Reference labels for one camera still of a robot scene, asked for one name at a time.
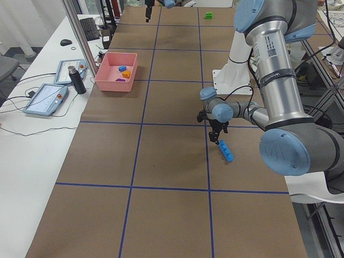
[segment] green object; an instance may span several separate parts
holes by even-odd
[[[205,19],[212,19],[213,18],[213,13],[212,12],[207,12],[205,14]]]

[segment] black keyboard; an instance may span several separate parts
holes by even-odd
[[[99,32],[93,18],[86,18],[80,20],[81,27],[84,30],[87,41],[99,39]]]

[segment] water bottle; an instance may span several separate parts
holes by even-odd
[[[86,92],[86,88],[84,83],[82,82],[81,76],[79,72],[75,69],[74,66],[68,66],[69,77],[74,86],[74,89],[78,94],[84,94]]]

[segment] computer mouse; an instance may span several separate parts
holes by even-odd
[[[71,43],[72,43],[72,41],[69,40],[69,39],[62,39],[61,42],[60,42],[60,45],[61,45],[62,47],[64,47],[64,46],[70,45]]]

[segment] pink bin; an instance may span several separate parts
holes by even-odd
[[[120,66],[126,66],[131,72],[130,78],[124,78],[118,70]],[[135,73],[138,68],[136,53],[113,53],[107,52],[97,72],[95,81],[101,91],[124,91],[129,92],[134,83]]]

